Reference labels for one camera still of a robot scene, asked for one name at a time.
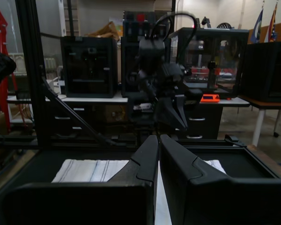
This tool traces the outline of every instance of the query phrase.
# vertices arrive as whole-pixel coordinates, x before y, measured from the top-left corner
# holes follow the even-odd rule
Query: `drawer handle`
[[[201,139],[203,136],[199,135],[199,136],[186,136],[188,139]]]
[[[59,117],[59,116],[55,116],[55,119],[57,120],[70,120],[70,117]]]
[[[189,117],[188,119],[192,120],[192,121],[204,121],[205,120],[205,118],[192,118],[192,117]]]
[[[84,111],[84,108],[74,108],[74,111]]]

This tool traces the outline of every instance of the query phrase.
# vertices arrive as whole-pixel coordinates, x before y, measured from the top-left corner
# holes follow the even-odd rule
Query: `white wall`
[[[176,0],[176,7],[175,7],[176,12],[183,11],[183,2],[184,0]],[[181,27],[182,27],[182,16],[176,16],[174,30],[178,30]]]
[[[245,1],[242,29],[250,30],[254,28],[261,12],[262,1]],[[200,21],[206,16],[210,19],[211,27],[217,27],[220,23],[226,22],[237,29],[240,22],[242,4],[243,0],[183,0],[183,11],[193,13],[196,17],[200,18]],[[276,0],[265,0],[262,26],[269,25],[275,5]],[[281,23],[281,0],[278,2],[276,23]],[[183,17],[181,26],[178,24],[177,29],[192,25],[191,19]]]
[[[261,12],[263,0],[246,0],[244,7],[244,18],[242,29],[253,29],[257,18]],[[220,0],[218,7],[217,25],[223,22],[230,23],[232,27],[237,29],[240,21],[240,14],[243,0]],[[276,0],[266,0],[264,4],[262,26],[268,26],[273,11],[276,5]],[[276,23],[281,23],[281,0],[278,2],[276,12]]]
[[[206,18],[210,19],[211,27],[216,27],[219,2],[220,0],[184,0],[183,11],[194,14],[196,18],[200,19],[200,22],[206,16]],[[182,18],[182,27],[192,26],[192,19],[184,16]]]

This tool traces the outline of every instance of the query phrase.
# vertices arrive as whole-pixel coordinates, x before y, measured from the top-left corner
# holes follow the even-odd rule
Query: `black metal frame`
[[[50,145],[50,136],[47,132],[50,126],[46,122],[45,95],[41,89],[42,77],[45,76],[45,66],[37,6],[35,0],[16,0],[15,3],[37,130],[37,141],[39,147],[43,148]]]
[[[172,12],[176,11],[176,0],[172,0]],[[175,16],[172,17],[173,25],[170,27],[170,33],[174,32],[174,26],[175,26]]]
[[[67,0],[67,11],[69,13],[70,34],[71,34],[71,36],[74,36],[74,24],[73,24],[73,14],[72,14],[71,0]]]

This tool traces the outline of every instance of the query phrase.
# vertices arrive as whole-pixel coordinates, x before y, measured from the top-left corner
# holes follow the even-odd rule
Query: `wooden table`
[[[281,177],[281,166],[272,160],[263,151],[260,151],[254,145],[250,144],[247,146],[248,149],[253,152],[262,162],[264,162],[272,171]]]
[[[259,109],[252,144],[255,145],[255,146],[258,145],[258,140],[259,140],[259,136],[260,136],[260,132],[261,132],[261,126],[262,126],[262,122],[263,122],[263,119],[264,119],[264,116],[266,114],[267,109],[277,109],[277,110],[279,110],[278,115],[277,115],[277,119],[276,119],[276,122],[275,122],[275,127],[274,127],[274,137],[278,137],[279,134],[277,133],[277,129],[278,129],[280,118],[281,118],[281,102],[260,102],[260,101],[257,101],[255,99],[243,96],[243,95],[240,95],[239,97],[248,101],[252,106]]]

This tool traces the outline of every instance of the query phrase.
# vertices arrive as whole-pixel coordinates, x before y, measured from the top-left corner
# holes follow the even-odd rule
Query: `gray floor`
[[[258,116],[258,109],[251,106],[248,108],[224,108],[219,130],[218,139],[223,139],[225,134],[237,136],[246,144],[252,143],[253,133]],[[274,126],[278,110],[267,110],[263,121],[258,149],[265,152],[269,157],[281,165],[281,122],[278,128],[279,137],[275,138]]]

